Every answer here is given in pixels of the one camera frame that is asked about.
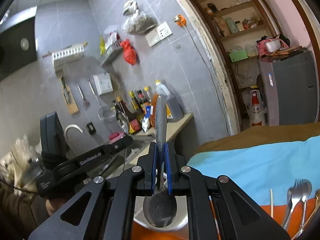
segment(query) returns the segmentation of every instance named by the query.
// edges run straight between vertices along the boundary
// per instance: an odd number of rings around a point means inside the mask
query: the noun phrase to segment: kitchen counter
[[[182,130],[182,128],[185,127],[185,125],[191,120],[193,117],[193,114],[185,114],[183,118],[177,122],[169,122],[167,124],[167,141],[173,141],[178,133]],[[148,135],[148,134],[156,134],[156,130],[154,128],[150,128],[146,133],[143,131],[140,131],[136,134],[136,136],[139,135]],[[125,165],[128,167],[135,166],[137,164],[138,158],[140,156],[146,155],[149,152],[149,146],[146,146],[137,156],[135,156],[130,162],[126,163]],[[123,164],[119,166],[113,173],[110,175],[110,177],[116,177],[119,176],[123,171]]]

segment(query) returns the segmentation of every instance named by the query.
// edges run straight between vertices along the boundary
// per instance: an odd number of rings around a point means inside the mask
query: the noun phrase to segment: chopstick
[[[273,193],[272,193],[272,189],[270,189],[270,216],[273,218]]]

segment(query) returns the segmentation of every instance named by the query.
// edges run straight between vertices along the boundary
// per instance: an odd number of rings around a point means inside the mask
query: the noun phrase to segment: orange cloth
[[[308,200],[306,220],[313,212],[315,205],[316,205],[315,198]],[[261,206],[261,207],[265,212],[267,212],[270,215],[270,205]],[[273,218],[280,225],[282,224],[285,208],[286,208],[285,205],[273,207]],[[290,237],[293,237],[299,230],[301,217],[302,217],[302,208],[303,208],[303,204],[302,202],[299,202],[292,213],[290,223],[289,223],[289,228],[288,228],[288,233]],[[155,232],[147,228],[144,228],[143,226],[140,226],[136,222],[133,222],[133,225],[132,225],[131,239],[132,240],[180,240],[180,238],[169,235],[168,233]]]
[[[307,210],[306,210],[306,220],[313,212],[314,208],[316,206],[316,199],[312,198],[307,201]],[[265,212],[267,212],[270,215],[270,206],[261,206]],[[286,206],[274,206],[273,207],[273,218],[275,221],[278,222],[278,224],[282,224],[283,216],[285,213]],[[288,233],[290,237],[293,237],[299,230],[301,217],[302,217],[302,209],[303,209],[303,203],[299,202],[296,207],[294,208],[294,211],[292,213],[289,227],[288,227]]]

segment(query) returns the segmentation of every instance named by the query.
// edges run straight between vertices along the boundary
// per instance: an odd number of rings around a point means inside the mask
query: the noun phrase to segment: range hood
[[[36,10],[32,7],[21,11],[0,25],[0,81],[37,60]]]

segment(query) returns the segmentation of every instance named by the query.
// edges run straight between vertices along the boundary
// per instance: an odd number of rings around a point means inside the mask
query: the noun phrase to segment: green box
[[[245,51],[245,49],[231,52],[229,54],[229,56],[230,56],[230,59],[232,62],[236,62],[236,61],[248,58],[248,55],[247,55],[247,52]]]

